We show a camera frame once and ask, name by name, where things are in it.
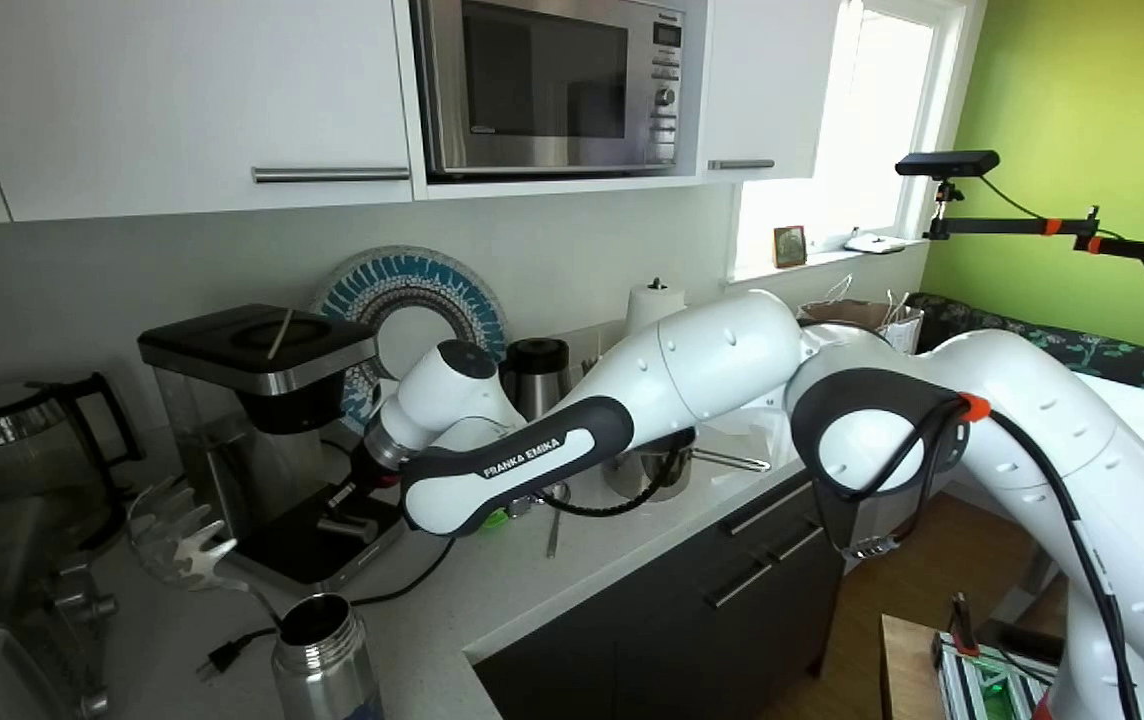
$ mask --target window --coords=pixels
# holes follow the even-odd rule
[[[853,227],[914,237],[928,187],[891,165],[947,149],[972,69],[985,0],[843,0],[823,92],[815,177],[747,179],[730,276],[770,270],[770,227],[805,225],[812,253]]]

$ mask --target cabinet handle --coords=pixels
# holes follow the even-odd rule
[[[823,528],[812,522],[812,532],[800,535],[795,545],[788,545],[782,552],[775,552],[770,563],[788,563],[788,561],[800,557],[800,547],[809,547],[815,535],[823,535]]]
[[[761,563],[739,584],[730,584],[722,595],[716,595],[711,607],[726,607],[739,591],[755,586],[767,572],[770,572],[770,563]]]
[[[775,495],[770,505],[755,508],[747,519],[730,522],[726,535],[755,528],[764,515],[781,513],[782,505],[800,498],[805,493],[809,493],[809,483]]]
[[[709,161],[711,170],[764,170],[775,167],[767,156],[747,156],[747,161]]]
[[[408,167],[250,167],[250,184],[381,184],[408,177]]]

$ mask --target microwave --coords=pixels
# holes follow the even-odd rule
[[[669,170],[685,12],[633,0],[413,0],[429,179]]]

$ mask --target plate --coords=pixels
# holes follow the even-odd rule
[[[386,242],[345,258],[317,294],[317,312],[374,331],[374,359],[358,373],[399,378],[439,341],[470,341],[504,359],[504,316],[492,289],[459,258]]]

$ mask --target dark cabinet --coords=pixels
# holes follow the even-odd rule
[[[506,720],[737,720],[815,673],[843,561],[805,477],[476,664]]]

